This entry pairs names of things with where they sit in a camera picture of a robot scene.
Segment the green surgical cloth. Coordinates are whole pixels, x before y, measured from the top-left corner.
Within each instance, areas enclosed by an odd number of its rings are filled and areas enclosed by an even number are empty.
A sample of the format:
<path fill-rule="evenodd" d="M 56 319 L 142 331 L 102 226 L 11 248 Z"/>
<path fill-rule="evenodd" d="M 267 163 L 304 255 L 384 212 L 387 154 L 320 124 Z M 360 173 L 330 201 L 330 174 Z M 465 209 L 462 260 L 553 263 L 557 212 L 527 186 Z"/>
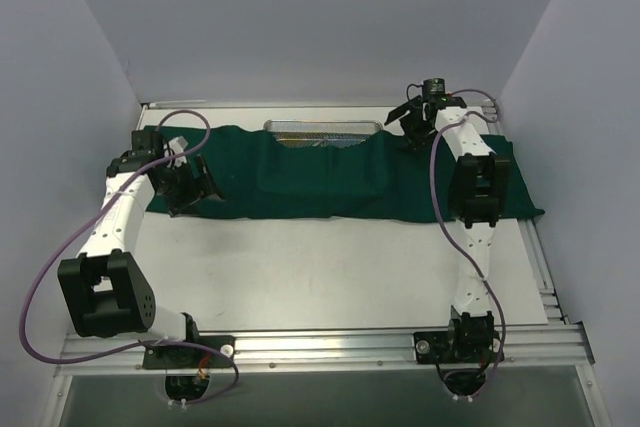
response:
<path fill-rule="evenodd" d="M 225 196 L 203 199 L 184 215 L 207 219 L 346 217 L 429 224 L 451 218 L 447 194 L 454 157 L 444 141 L 406 150 L 381 131 L 349 147 L 287 147 L 269 132 L 212 129 L 199 151 Z"/>

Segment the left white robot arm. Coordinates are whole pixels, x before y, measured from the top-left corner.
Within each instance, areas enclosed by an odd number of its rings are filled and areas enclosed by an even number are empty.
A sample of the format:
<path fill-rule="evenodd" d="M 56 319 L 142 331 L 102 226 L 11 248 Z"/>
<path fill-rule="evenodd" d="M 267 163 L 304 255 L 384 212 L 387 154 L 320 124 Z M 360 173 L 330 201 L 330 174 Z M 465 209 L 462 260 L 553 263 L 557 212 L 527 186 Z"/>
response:
<path fill-rule="evenodd" d="M 134 258 L 154 198 L 163 198 L 172 217 L 202 200 L 223 200 L 204 158 L 190 157 L 189 151 L 182 136 L 137 130 L 130 149 L 107 167 L 104 212 L 77 256 L 57 269 L 79 336 L 167 341 L 166 355 L 179 366 L 200 358 L 202 342 L 192 316 L 161 307 Z"/>

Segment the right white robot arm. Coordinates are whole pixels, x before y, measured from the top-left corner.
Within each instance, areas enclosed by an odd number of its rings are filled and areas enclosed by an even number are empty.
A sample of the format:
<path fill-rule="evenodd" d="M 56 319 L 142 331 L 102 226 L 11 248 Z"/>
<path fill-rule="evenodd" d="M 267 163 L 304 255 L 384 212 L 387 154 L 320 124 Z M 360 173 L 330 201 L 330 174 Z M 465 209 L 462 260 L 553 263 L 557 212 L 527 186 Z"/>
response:
<path fill-rule="evenodd" d="M 459 254 L 458 283 L 450 328 L 444 347 L 455 359 L 469 358 L 499 340 L 492 308 L 498 302 L 487 286 L 490 249 L 495 227 L 506 203 L 510 159 L 485 143 L 471 122 L 477 112 L 446 91 L 445 80 L 431 78 L 417 86 L 421 92 L 393 109 L 387 125 L 398 121 L 408 148 L 430 149 L 430 193 L 445 238 Z M 444 142 L 455 161 L 449 186 L 448 212 L 455 224 L 448 228 L 438 204 L 435 167 L 438 145 Z"/>

